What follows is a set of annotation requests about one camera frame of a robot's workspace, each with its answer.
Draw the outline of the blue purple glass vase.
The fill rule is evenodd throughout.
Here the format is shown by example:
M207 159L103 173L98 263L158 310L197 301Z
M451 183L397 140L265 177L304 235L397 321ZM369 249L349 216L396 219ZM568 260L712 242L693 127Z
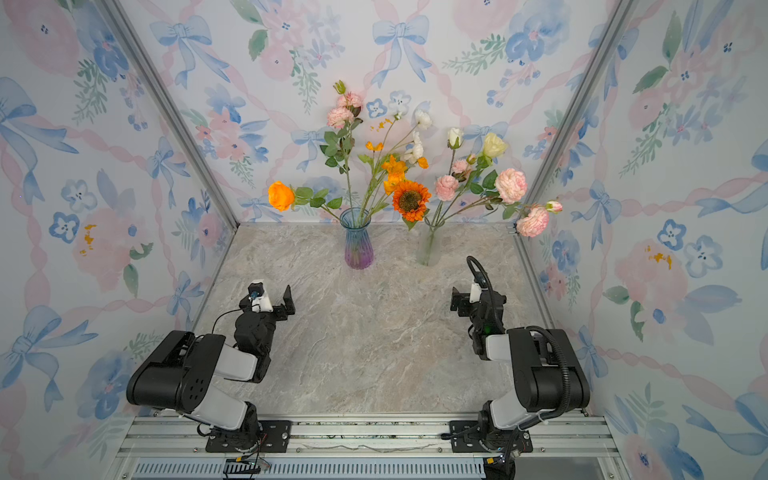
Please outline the blue purple glass vase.
M370 216L358 207L346 209L341 217L345 230L344 259L348 267L364 270L374 262L374 249L368 233Z

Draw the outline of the large orange ranunculus stem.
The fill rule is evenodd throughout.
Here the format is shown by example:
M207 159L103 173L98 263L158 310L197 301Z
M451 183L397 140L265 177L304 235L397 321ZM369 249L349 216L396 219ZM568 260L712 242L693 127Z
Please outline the large orange ranunculus stem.
M321 221L339 222L342 210L354 200L349 191L326 187L290 186L275 181L267 188L268 204L280 213L313 212Z

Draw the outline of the clear frosted glass vase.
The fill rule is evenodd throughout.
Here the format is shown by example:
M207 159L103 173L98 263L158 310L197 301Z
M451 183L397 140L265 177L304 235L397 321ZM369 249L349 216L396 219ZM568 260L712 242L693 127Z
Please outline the clear frosted glass vase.
M435 266L440 260L441 253L442 238L440 229L438 227L423 224L416 252L417 262L423 266Z

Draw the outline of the orange poppy flower stem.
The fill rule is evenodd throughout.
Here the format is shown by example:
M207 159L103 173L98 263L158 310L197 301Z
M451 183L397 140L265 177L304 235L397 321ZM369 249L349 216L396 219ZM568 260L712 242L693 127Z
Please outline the orange poppy flower stem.
M366 153L358 158L370 168L371 179L363 195L362 207L373 214L388 205L395 187L406 180L411 163L405 153L385 152L381 142L368 141L365 149Z

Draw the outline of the pink orange bud stem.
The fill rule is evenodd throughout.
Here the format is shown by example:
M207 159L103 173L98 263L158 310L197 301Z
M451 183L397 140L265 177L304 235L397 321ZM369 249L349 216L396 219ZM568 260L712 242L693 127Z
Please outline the pink orange bud stem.
M432 195L425 185L407 178L410 165L406 161L394 154L379 160L370 155L359 155L358 159L371 168L372 174L363 197L364 212L372 215L392 205L407 220L422 220Z

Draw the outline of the cream rose flower stem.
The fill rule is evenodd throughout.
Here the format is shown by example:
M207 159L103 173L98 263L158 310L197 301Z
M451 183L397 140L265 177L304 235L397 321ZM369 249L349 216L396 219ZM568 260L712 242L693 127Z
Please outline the cream rose flower stem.
M483 138L483 146L478 154L456 161L452 167L452 176L459 182L457 195L472 193L486 196L495 191L498 173L492 166L507 148L508 144L500 136L488 133Z

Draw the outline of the white flower stem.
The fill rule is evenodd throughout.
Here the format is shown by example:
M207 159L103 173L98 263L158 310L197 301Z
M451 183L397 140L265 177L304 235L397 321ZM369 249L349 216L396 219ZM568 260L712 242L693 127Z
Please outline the white flower stem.
M381 124L385 132L384 140L381 142L384 144L384 150L385 152L405 153L408 155L407 159L411 163L411 168L417 166L418 168L426 169L428 161L425 157L421 131L427 130L432 126L432 118L427 111L417 109L413 115L414 125L410 127L400 140L390 140L389 137L393 133L394 128L399 126L402 120L403 118L397 114L392 119L386 119Z

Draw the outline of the pink rose flower stem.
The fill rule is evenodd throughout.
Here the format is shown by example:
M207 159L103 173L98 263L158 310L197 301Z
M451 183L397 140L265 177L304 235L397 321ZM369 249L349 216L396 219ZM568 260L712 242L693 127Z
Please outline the pink rose flower stem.
M346 181L348 205L353 206L352 182L349 159L355 145L354 130L362 124L362 97L353 92L343 80L333 84L337 95L335 105L326 115L329 131L324 134L325 146L321 148L326 165L336 168Z

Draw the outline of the white rosebud stem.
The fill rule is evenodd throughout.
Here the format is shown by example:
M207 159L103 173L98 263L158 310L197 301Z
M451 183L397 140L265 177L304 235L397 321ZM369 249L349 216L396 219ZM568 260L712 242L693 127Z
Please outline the white rosebud stem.
M451 150L451 160L448 167L448 174L453 174L453 166L457 151L463 144L463 130L458 127L452 127L448 131L447 146Z

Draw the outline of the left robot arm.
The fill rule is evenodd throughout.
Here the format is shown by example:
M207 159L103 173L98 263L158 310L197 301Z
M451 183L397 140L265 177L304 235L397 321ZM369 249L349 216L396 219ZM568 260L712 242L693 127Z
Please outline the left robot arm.
M210 426L213 432L256 436L256 407L226 394L213 380L261 382L271 364L277 324L294 315L296 307L290 287L282 302L274 304L264 285L253 282L238 311L232 346L217 333L170 332L130 378L127 401L173 410Z

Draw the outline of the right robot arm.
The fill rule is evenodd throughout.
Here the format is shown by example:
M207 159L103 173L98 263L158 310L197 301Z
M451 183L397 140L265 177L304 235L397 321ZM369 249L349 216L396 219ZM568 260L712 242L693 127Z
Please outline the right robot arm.
M508 393L483 405L476 421L449 423L441 438L455 453L530 453L533 427L590 403L589 382L565 331L506 329L500 323L505 302L505 296L476 283L468 293L451 292L450 310L470 320L474 353L509 364L513 381Z

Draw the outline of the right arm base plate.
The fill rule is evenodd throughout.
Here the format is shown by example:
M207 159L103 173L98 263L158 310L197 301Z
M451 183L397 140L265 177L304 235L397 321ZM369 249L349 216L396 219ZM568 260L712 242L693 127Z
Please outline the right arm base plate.
M450 442L453 453L488 453L498 456L533 452L528 432L481 426L477 420L452 420L448 426L449 431L443 433L441 438Z

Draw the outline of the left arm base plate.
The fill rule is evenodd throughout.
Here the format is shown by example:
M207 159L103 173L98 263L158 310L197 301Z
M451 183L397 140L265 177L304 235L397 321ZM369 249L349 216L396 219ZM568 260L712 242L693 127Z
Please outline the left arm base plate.
M236 431L213 428L207 453L285 453L291 437L290 420L262 420Z

